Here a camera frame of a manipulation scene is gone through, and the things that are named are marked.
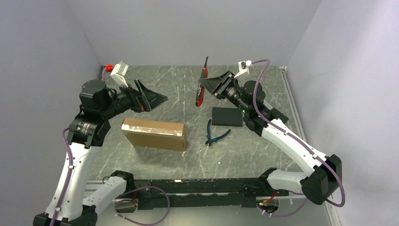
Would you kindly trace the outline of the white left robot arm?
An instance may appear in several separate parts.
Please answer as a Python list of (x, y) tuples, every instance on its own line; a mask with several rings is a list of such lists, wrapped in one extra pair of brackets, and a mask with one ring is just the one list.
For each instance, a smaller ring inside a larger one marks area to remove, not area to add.
[(118, 170), (90, 197), (84, 197), (91, 164), (110, 130), (110, 119), (128, 110), (150, 112), (168, 100), (139, 80), (135, 87), (125, 83), (115, 90), (99, 79), (85, 82), (79, 98), (79, 113), (62, 131), (66, 148), (62, 174), (46, 211), (34, 217), (35, 226), (94, 226), (114, 199), (132, 196), (134, 175)]

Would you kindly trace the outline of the brown cardboard express box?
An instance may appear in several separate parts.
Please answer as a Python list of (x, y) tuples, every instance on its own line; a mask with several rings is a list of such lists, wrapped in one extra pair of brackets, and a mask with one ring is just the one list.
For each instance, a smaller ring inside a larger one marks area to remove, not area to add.
[(186, 151), (186, 127), (182, 123), (125, 118), (121, 131), (133, 146)]

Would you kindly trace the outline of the red utility knife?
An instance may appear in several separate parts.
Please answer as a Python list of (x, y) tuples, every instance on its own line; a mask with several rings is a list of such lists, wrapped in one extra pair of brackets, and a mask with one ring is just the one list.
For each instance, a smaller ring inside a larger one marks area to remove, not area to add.
[[(201, 76), (200, 76), (201, 79), (208, 77), (207, 61), (208, 61), (208, 56), (206, 57), (204, 66), (202, 67)], [(199, 82), (198, 87), (197, 87), (197, 92), (196, 92), (196, 99), (195, 99), (195, 105), (197, 107), (200, 107), (203, 103), (204, 92), (205, 92), (205, 88)]]

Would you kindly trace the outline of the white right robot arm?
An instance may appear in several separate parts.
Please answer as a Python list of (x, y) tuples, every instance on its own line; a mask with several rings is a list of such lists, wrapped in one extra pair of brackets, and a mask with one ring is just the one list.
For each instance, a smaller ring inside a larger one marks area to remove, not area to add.
[(328, 156), (318, 151), (293, 133), (285, 125), (288, 117), (266, 102), (257, 81), (240, 86), (234, 74), (227, 71), (218, 77), (199, 79), (199, 84), (241, 110), (250, 131), (275, 144), (300, 167), (301, 172), (267, 170), (259, 183), (261, 193), (271, 195), (276, 190), (287, 190), (322, 205), (336, 189), (342, 188), (342, 160), (335, 154)]

